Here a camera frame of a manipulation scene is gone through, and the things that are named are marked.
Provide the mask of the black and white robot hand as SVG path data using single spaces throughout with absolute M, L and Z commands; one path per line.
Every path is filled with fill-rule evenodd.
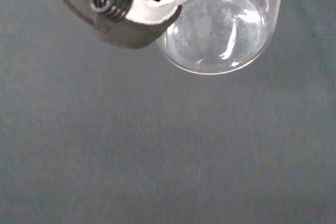
M 187 0 L 63 0 L 102 41 L 146 47 L 178 19 Z

